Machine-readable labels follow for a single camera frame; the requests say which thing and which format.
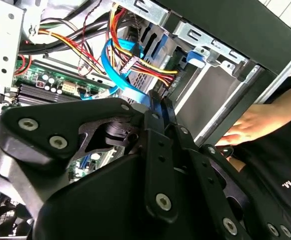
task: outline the person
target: person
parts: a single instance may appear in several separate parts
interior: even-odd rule
[[[216,145],[233,146],[228,161],[274,200],[291,226],[291,77],[265,104],[253,104]]]

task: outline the silver screw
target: silver screw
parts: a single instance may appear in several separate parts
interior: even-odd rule
[[[158,204],[158,206],[162,210],[169,211],[171,209],[171,201],[167,195],[165,195],[163,193],[158,193],[155,196],[155,201],[156,201],[156,204]]]
[[[181,131],[185,134],[188,134],[188,130],[185,127],[181,127]]]
[[[154,117],[155,119],[159,119],[159,116],[156,115],[155,113],[152,113],[152,117]]]
[[[208,149],[208,150],[210,151],[210,153],[212,153],[212,154],[215,154],[215,153],[216,153],[216,150],[215,150],[212,146],[209,146],[207,149]]]
[[[68,142],[67,140],[62,136],[53,136],[49,139],[49,143],[52,147],[56,149],[64,149]]]
[[[285,226],[280,225],[280,228],[288,238],[291,238],[291,232]]]
[[[121,108],[123,108],[124,110],[129,110],[130,108],[127,105],[121,104]]]
[[[18,125],[20,128],[27,131],[33,131],[39,127],[38,122],[32,118],[22,118],[19,120]]]
[[[273,226],[271,223],[267,224],[267,227],[269,228],[270,232],[275,235],[276,237],[279,237],[279,232],[278,230],[275,228],[275,226]]]
[[[233,236],[237,235],[238,230],[237,230],[237,227],[236,227],[236,225],[234,224],[233,221],[231,221],[229,218],[226,218],[226,217],[225,217],[225,218],[222,220],[222,222],[223,222],[223,226],[227,229],[227,231],[228,231],[231,235],[233,235]]]

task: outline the hand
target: hand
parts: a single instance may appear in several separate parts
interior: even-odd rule
[[[274,132],[289,122],[284,109],[276,104],[254,104],[219,140],[216,146],[238,145]]]

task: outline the cooling fan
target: cooling fan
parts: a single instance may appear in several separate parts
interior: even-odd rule
[[[0,206],[0,237],[27,236],[32,224],[32,217],[24,205],[6,200]]]

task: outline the black shirt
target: black shirt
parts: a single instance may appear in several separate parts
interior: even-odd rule
[[[291,77],[267,103],[290,88]],[[236,146],[234,157],[246,163],[241,171],[243,177],[274,199],[291,225],[291,122],[269,135]]]

